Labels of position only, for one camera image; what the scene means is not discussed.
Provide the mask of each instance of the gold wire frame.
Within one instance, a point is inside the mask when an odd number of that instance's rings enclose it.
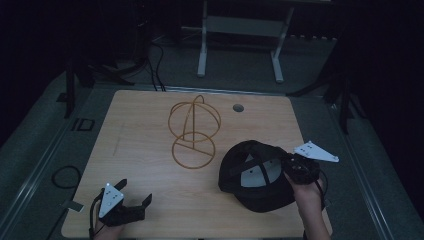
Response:
[[[175,131],[172,130],[171,118],[172,118],[172,115],[178,109],[180,109],[181,107],[183,107],[187,104],[189,104],[190,107],[189,107],[187,114],[186,114],[186,117],[185,117],[183,132],[182,132],[182,134],[177,134],[177,133],[175,133]],[[200,107],[203,110],[207,111],[214,118],[214,120],[217,124],[216,130],[210,136],[208,136],[205,133],[196,131],[196,107]],[[192,121],[192,129],[187,130],[187,124],[189,122],[190,116],[191,116],[191,121]],[[199,168],[202,168],[202,167],[208,165],[213,160],[213,158],[215,157],[216,148],[215,148],[215,143],[212,140],[212,137],[214,137],[218,133],[219,129],[221,128],[221,115],[219,114],[219,112],[214,107],[205,103],[205,99],[202,95],[198,95],[191,102],[180,102],[180,103],[175,104],[171,108],[171,112],[169,114],[168,128],[171,131],[172,135],[174,135],[175,138],[176,138],[174,143],[172,144],[172,157],[174,158],[175,162],[177,162],[180,166],[182,166],[184,168],[188,168],[188,169],[199,169]],[[196,136],[199,136],[199,135],[202,136],[202,138],[196,139]],[[211,153],[196,148],[196,143],[205,142],[205,141],[209,141],[212,144],[213,150],[212,150]],[[200,152],[202,154],[208,155],[208,156],[210,156],[210,158],[206,163],[204,163],[200,166],[194,166],[194,167],[187,166],[187,165],[183,164],[180,160],[178,160],[177,157],[175,156],[175,146],[176,145],[186,147],[186,148],[192,149],[194,151]]]

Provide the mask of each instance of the wooden table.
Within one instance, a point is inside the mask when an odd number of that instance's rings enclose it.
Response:
[[[187,169],[172,157],[174,135],[168,128],[171,108],[191,102],[197,93],[118,91],[111,103],[74,200],[85,205],[69,211],[62,227],[66,237],[87,237],[89,207],[106,183],[127,178],[124,205],[153,201],[144,221],[128,224],[122,237],[137,238],[281,238],[301,236],[303,225],[293,203],[268,213],[255,213],[218,188],[225,153],[235,144],[255,139],[292,152],[303,144],[290,100],[260,95],[201,94],[221,116],[212,138],[216,153],[210,164]],[[241,104],[244,111],[233,110]],[[210,116],[196,110],[196,130],[213,132]],[[186,112],[173,114],[173,128],[183,129]],[[189,159],[190,153],[183,153]],[[331,230],[326,211],[323,212]]]

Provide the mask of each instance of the black cap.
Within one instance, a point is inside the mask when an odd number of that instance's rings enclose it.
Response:
[[[284,176],[282,161],[290,157],[279,147],[255,140],[241,142],[224,156],[218,186],[254,212],[289,205],[294,202],[293,189]]]

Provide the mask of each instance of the table top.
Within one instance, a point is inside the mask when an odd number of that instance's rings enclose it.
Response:
[[[245,140],[280,146],[288,152],[303,144],[290,100],[278,96],[206,94],[205,104],[196,108],[195,130],[207,136],[219,128],[211,140],[215,145],[212,161],[199,169],[184,168],[173,159],[173,143],[182,133],[185,120],[191,129],[190,104],[183,104],[168,119],[178,103],[191,103],[198,93],[116,92],[82,176],[74,201],[85,206],[80,213],[69,211],[62,227],[65,237],[87,237],[89,209],[105,187],[128,179],[121,190],[127,207],[141,205],[150,194],[146,219],[126,226],[122,237],[137,238],[281,238],[299,237],[303,225],[295,203],[267,213],[243,207],[218,187],[222,158],[234,145]],[[233,109],[243,106],[242,112]],[[220,117],[220,125],[210,113]],[[205,151],[213,150],[205,141]],[[174,149],[184,164],[201,165],[207,158],[193,151]],[[327,212],[323,211],[330,232]]]

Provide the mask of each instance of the gray floor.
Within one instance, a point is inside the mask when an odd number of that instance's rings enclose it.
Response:
[[[159,73],[168,91],[284,96],[312,83],[334,46],[334,41],[287,39],[280,57],[285,82],[277,84],[267,45],[253,50],[219,41],[211,41],[206,76],[198,78],[198,40],[198,35],[187,35],[178,46],[166,37],[155,40],[164,49]],[[152,47],[150,57],[155,65],[160,49]],[[100,76],[93,89],[77,85],[77,108],[70,119],[63,118],[64,103],[56,102],[59,93],[65,91],[64,75],[46,89],[0,150],[0,182],[6,191],[0,198],[1,239],[46,239],[50,232],[50,239],[63,239],[60,204],[72,196],[73,189],[55,187],[51,176],[67,165],[84,171],[117,90],[153,90],[150,73],[145,69],[125,77],[136,85],[123,87]],[[323,102],[320,96],[324,91],[325,86],[291,100],[304,140],[313,140],[341,159],[337,164],[322,163],[329,178],[327,210],[333,239],[422,238],[423,223],[370,123],[352,111],[349,135],[343,134],[337,124],[338,106]],[[77,119],[94,120],[93,130],[72,130]],[[73,185],[77,175],[64,171],[57,180]]]

